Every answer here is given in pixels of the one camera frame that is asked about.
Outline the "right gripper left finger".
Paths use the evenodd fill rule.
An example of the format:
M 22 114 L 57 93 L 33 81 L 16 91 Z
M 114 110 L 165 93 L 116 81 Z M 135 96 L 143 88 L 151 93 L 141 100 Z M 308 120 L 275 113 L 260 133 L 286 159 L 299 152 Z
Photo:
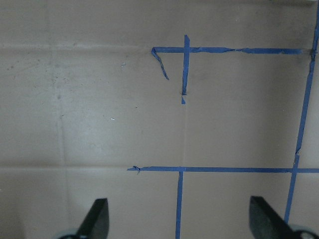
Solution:
M 77 239 L 106 239 L 109 233 L 107 198 L 96 199 L 77 230 Z

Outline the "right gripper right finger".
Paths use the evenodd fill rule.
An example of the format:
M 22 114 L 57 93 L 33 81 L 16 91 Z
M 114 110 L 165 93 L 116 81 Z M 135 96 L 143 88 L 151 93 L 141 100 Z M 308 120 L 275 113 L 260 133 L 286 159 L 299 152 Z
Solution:
M 299 233 L 294 232 L 260 196 L 250 197 L 249 228 L 255 239 L 299 238 Z

